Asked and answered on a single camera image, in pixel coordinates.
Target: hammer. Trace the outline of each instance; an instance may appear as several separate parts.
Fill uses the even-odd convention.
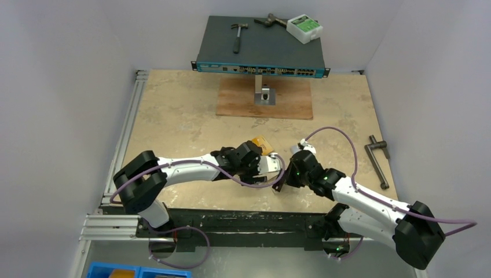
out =
[[[232,29],[238,28],[239,30],[237,31],[237,38],[235,39],[235,43],[233,44],[233,52],[237,54],[240,51],[240,29],[244,28],[247,29],[249,27],[249,24],[232,24]]]

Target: wooden board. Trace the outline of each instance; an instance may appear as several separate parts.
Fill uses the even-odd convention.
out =
[[[254,78],[220,80],[218,116],[312,120],[310,80],[264,78],[263,84],[276,89],[276,105],[254,104]]]

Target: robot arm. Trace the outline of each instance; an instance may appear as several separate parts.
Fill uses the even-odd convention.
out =
[[[141,177],[126,185],[119,196],[126,213],[139,214],[150,226],[166,229],[163,226],[170,222],[169,213],[165,205],[156,200],[164,187],[189,181],[228,179],[219,169],[231,176],[238,175],[240,181],[248,184],[265,182],[265,174],[278,172],[281,167],[274,155],[262,156],[261,153],[261,148],[251,141],[237,148],[223,147],[195,158],[158,158],[152,151],[145,151],[116,173],[113,180],[120,190],[120,187],[143,171],[163,166],[151,171],[147,179]]]
[[[445,235],[436,222],[407,215],[404,211],[433,217],[430,209],[421,202],[410,205],[387,198],[359,184],[353,187],[351,179],[344,173],[332,168],[324,169],[312,152],[313,147],[308,147],[309,150],[293,149],[295,153],[283,179],[273,188],[280,191],[283,184],[308,186],[316,195],[339,202],[327,215],[331,222],[336,222],[334,227],[330,227],[334,229],[331,234],[344,231],[370,237],[395,249],[411,266],[425,269],[445,240]],[[392,207],[366,194],[390,203]]]

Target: green label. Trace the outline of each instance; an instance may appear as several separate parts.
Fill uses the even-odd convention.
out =
[[[298,28],[300,28],[300,30],[302,30],[305,33],[320,26],[319,23],[315,22],[313,19],[309,18],[308,16],[302,16],[299,19],[295,19],[294,21],[292,21],[292,23],[295,24]]]

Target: blue bin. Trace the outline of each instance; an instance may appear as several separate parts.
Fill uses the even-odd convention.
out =
[[[170,270],[160,268],[141,268],[138,278],[155,278],[157,275],[169,275],[176,278],[192,278],[190,271]]]
[[[135,277],[139,277],[140,267],[132,265],[107,264],[105,262],[93,262],[90,264],[87,278],[109,278],[115,269],[124,269],[135,271]]]
[[[157,275],[169,275],[176,278],[192,278],[191,272],[160,268],[142,268],[133,265],[108,264],[105,262],[93,262],[90,264],[87,278],[109,278],[115,269],[135,271],[135,278],[155,278]]]

